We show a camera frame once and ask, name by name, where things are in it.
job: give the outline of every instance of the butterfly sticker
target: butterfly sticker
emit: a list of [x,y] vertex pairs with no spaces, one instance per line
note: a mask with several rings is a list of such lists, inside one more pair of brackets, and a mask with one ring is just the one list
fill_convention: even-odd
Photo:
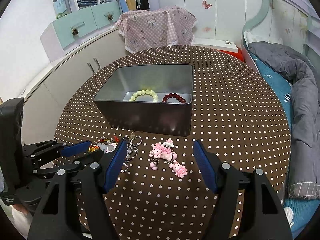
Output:
[[203,0],[202,7],[205,7],[206,9],[209,9],[211,6],[212,6],[211,4],[207,4],[207,2],[205,0]]

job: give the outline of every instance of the pink checkered cloth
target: pink checkered cloth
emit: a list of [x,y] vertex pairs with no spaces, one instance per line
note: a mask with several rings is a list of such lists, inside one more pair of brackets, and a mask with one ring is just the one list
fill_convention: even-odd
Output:
[[196,18],[187,10],[165,7],[156,11],[128,11],[116,22],[131,53],[155,47],[190,45]]

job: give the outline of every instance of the mint green drawer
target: mint green drawer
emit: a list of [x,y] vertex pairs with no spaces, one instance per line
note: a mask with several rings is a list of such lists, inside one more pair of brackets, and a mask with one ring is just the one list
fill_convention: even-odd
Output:
[[[65,15],[53,21],[52,24],[63,48],[73,43],[78,37],[97,29],[90,7]],[[73,36],[71,28],[77,29],[78,35]]]
[[[91,7],[97,28],[115,23],[120,16],[120,10],[116,1],[98,4]],[[113,16],[112,20],[108,20],[108,15]]]

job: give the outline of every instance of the round table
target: round table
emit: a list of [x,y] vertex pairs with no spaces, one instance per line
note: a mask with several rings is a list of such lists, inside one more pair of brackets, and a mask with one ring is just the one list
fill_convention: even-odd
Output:
[[[119,174],[105,202],[120,239],[201,239],[217,196],[206,187],[193,156],[192,145],[200,139],[242,171],[261,167],[278,192],[285,179],[290,156],[290,132],[280,101],[267,82],[249,66],[226,53],[198,46],[152,48],[123,57],[95,73],[74,94],[61,115],[55,139],[68,144],[97,140],[101,136],[130,136],[131,131],[110,127],[92,99],[120,66],[177,64],[194,66],[191,133],[187,137],[136,132],[143,138],[138,156],[127,173]],[[149,168],[152,145],[172,138],[178,161],[188,175],[175,176],[169,166]],[[73,158],[61,157],[62,166]],[[243,194],[230,236],[240,225]],[[79,218],[88,227],[81,193]]]

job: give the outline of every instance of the metal box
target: metal box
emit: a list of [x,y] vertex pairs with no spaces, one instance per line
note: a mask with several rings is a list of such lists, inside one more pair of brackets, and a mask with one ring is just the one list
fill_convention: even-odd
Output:
[[[128,101],[138,90],[153,90],[150,95]],[[136,65],[120,67],[100,88],[93,101],[108,123],[117,128],[167,135],[188,136],[191,129],[193,66],[189,64]],[[162,103],[169,93],[175,98]]]

